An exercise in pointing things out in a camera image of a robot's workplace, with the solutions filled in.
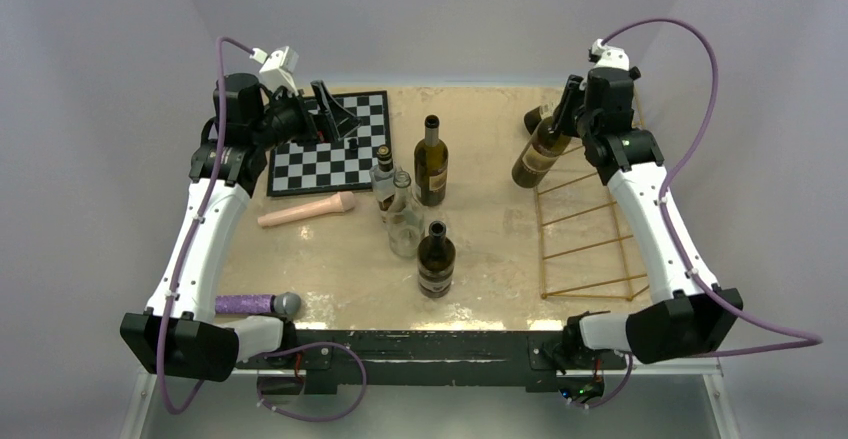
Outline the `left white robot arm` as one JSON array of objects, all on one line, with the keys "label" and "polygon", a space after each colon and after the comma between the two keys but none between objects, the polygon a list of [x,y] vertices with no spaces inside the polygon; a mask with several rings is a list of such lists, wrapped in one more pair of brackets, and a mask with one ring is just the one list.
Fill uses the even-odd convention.
[{"label": "left white robot arm", "polygon": [[222,382],[236,365],[260,355],[284,368],[298,341],[285,321],[253,313],[233,327],[218,326],[215,302],[226,253],[240,218],[279,145],[340,142],[361,120],[321,81],[312,96],[255,75],[235,73],[216,82],[215,114],[191,157],[188,201],[173,252],[155,292],[139,313],[129,312],[120,336],[144,369],[169,377]]}]

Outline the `black white chessboard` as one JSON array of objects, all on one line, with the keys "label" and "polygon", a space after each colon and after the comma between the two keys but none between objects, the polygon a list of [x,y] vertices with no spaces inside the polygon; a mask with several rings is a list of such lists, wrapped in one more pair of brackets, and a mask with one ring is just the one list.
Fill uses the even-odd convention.
[{"label": "black white chessboard", "polygon": [[[360,127],[337,143],[309,146],[287,143],[275,149],[269,161],[268,197],[372,188],[369,171],[376,164],[376,150],[392,143],[388,92],[344,93],[336,98],[360,118]],[[349,149],[350,138],[358,140],[356,151]]]}]

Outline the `purple glitter microphone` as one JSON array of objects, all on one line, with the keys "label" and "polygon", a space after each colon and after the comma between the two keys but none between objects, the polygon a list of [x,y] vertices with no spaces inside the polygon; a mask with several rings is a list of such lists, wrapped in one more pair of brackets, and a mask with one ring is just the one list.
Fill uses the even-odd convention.
[{"label": "purple glitter microphone", "polygon": [[291,319],[302,307],[301,297],[293,292],[281,294],[219,295],[215,313],[225,315],[275,315]]}]

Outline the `dark wine bottle white label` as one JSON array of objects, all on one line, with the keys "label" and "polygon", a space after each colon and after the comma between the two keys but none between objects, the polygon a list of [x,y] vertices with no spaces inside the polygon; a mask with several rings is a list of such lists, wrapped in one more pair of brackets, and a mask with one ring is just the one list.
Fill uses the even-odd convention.
[{"label": "dark wine bottle white label", "polygon": [[446,224],[431,222],[417,247],[418,287],[425,296],[439,298],[449,292],[455,260],[456,248],[447,237]]}]

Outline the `clear square liquor bottle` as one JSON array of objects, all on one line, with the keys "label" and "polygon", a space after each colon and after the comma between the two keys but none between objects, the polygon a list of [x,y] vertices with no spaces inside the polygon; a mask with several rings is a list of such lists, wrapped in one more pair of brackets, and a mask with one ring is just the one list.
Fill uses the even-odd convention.
[{"label": "clear square liquor bottle", "polygon": [[386,223],[387,212],[394,201],[396,191],[394,185],[396,167],[388,145],[381,145],[376,150],[376,164],[369,173],[381,220]]}]

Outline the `tall green wine bottle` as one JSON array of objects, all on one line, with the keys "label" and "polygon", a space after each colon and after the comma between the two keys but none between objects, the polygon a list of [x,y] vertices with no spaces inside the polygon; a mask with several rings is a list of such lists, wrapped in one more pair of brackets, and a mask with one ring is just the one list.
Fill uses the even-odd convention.
[{"label": "tall green wine bottle", "polygon": [[414,150],[415,183],[419,201],[428,207],[442,203],[446,195],[449,151],[439,137],[440,119],[428,115],[425,133]]}]

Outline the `clear glass bottle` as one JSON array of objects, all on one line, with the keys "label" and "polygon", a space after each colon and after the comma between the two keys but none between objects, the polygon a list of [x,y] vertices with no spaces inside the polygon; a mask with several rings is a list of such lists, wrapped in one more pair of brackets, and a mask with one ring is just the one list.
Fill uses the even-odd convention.
[{"label": "clear glass bottle", "polygon": [[389,247],[402,258],[414,258],[424,237],[422,206],[416,199],[412,177],[398,171],[393,179],[394,199],[386,213]]}]

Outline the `black mounting base bar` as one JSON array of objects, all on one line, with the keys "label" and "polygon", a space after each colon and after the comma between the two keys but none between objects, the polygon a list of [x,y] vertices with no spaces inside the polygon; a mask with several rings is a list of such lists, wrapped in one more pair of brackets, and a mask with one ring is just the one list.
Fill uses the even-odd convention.
[{"label": "black mounting base bar", "polygon": [[626,368],[612,353],[563,349],[561,331],[297,330],[289,357],[255,356],[244,370],[299,371],[308,394],[340,385],[519,387],[527,392],[575,388],[580,376]]}]

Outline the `dark wine bottle gold label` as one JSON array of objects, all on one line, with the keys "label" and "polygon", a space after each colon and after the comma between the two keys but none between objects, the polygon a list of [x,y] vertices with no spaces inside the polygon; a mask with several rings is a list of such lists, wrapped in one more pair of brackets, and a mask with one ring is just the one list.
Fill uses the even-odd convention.
[{"label": "dark wine bottle gold label", "polygon": [[552,129],[553,118],[543,120],[530,135],[512,167],[512,179],[522,188],[536,187],[571,142],[571,137]]}]

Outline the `dark wine bottle cream label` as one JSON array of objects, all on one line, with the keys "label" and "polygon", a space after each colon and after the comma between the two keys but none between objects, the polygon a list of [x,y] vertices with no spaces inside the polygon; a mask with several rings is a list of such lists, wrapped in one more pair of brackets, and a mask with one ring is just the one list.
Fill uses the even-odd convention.
[{"label": "dark wine bottle cream label", "polygon": [[552,119],[555,116],[555,111],[556,105],[552,103],[542,104],[528,111],[523,118],[527,132],[532,135],[543,120]]}]

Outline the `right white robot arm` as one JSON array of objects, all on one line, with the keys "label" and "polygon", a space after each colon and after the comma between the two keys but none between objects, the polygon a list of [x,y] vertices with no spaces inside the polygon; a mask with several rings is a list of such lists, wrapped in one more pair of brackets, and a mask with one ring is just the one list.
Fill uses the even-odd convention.
[{"label": "right white robot arm", "polygon": [[568,320],[561,351],[584,366],[600,351],[632,354],[652,364],[715,352],[740,309],[735,288],[724,289],[688,235],[653,134],[633,123],[635,71],[599,67],[570,75],[554,112],[558,131],[577,138],[587,161],[630,227],[649,279],[648,307],[629,314],[584,313]]}]

